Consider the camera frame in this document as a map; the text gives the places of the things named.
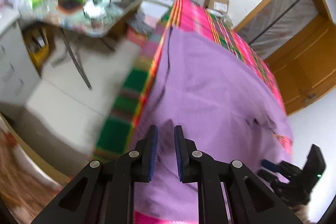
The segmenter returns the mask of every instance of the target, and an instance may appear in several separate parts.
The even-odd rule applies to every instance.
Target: white floor tile
[[[90,154],[105,117],[42,80],[26,109],[71,148]]]
[[[108,115],[140,47],[123,39],[116,44],[115,52],[111,52],[98,39],[85,37],[72,44],[74,52],[77,48],[92,90],[87,88],[70,58],[56,67],[51,66],[65,51],[60,38],[56,39],[56,51],[44,66],[42,78],[100,114]]]

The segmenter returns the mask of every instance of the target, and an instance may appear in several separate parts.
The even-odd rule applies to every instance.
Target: brown box
[[[229,8],[229,0],[205,0],[204,8],[209,8],[227,14]]]

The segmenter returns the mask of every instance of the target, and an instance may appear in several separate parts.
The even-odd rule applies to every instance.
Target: purple garment
[[[260,161],[291,156],[274,133],[292,139],[287,117],[269,88],[241,60],[196,33],[170,30],[155,83],[131,140],[159,130],[152,182],[135,186],[135,210],[154,218],[197,221],[197,185],[179,182],[174,127],[215,160],[241,160],[253,172]]]

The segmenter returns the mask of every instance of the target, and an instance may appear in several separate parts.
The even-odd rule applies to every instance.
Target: colorful plaid fabric
[[[173,25],[184,31],[196,32],[229,50],[262,79],[285,111],[274,76],[256,53],[234,31],[205,9],[191,0],[177,0],[149,37],[137,58],[133,70],[115,100],[110,116],[105,121],[94,158],[106,161],[126,151],[155,80],[166,31]],[[275,137],[286,151],[291,153],[292,141],[279,135]]]

